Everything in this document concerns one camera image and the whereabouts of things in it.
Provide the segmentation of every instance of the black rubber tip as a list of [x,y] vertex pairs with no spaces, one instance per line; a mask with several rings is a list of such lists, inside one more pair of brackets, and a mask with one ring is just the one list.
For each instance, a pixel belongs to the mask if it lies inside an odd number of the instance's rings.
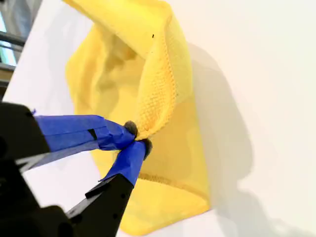
[[145,152],[144,160],[146,160],[147,156],[152,151],[153,144],[152,144],[152,142],[149,139],[143,139],[143,140],[140,140],[140,142],[143,142],[145,144],[146,152]]
[[131,134],[137,137],[138,130],[137,130],[136,124],[133,121],[127,121],[124,124],[124,127],[126,128],[127,131],[129,131]]
[[[138,130],[137,130],[136,124],[133,121],[127,121],[124,124],[124,127],[126,128],[127,131],[133,134],[135,138],[137,137]],[[145,152],[145,157],[144,157],[144,160],[145,160],[147,156],[150,154],[150,152],[152,151],[153,145],[149,139],[143,139],[140,142],[144,142],[145,147],[146,147],[146,152]]]

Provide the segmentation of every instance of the yellow cloth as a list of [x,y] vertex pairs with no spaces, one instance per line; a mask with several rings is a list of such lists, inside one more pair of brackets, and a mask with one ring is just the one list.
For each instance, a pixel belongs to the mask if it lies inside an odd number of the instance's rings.
[[[153,150],[121,228],[147,234],[209,209],[206,165],[187,45],[170,6],[158,0],[65,0],[94,21],[66,76],[76,114],[136,122]],[[105,176],[114,153],[93,151]]]

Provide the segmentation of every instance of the white table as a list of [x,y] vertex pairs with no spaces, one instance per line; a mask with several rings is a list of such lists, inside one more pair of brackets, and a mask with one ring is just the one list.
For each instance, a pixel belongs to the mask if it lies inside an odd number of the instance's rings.
[[[192,55],[214,209],[150,236],[316,237],[316,2],[168,2]],[[4,99],[72,114],[65,64],[91,24],[44,0]],[[25,177],[41,205],[68,210],[99,173],[82,153]]]

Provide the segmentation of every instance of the yellow towel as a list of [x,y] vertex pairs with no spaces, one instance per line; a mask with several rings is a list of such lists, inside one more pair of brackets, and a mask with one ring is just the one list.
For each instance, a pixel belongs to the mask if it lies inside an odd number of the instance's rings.
[[[66,76],[76,114],[136,122],[153,150],[121,222],[144,235],[207,211],[208,181],[187,45],[159,0],[65,0],[94,21]],[[114,153],[93,151],[105,176]]]

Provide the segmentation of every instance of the blue tape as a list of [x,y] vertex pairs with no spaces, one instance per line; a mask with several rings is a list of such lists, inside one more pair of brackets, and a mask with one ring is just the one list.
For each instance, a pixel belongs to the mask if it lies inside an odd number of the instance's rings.
[[100,181],[104,181],[116,174],[122,174],[134,186],[145,157],[146,146],[143,142],[135,141],[122,150],[115,160],[108,174]]
[[[121,150],[135,139],[124,126],[96,115],[35,116],[35,119],[51,150],[36,166],[82,151]],[[96,140],[89,129],[94,129]]]

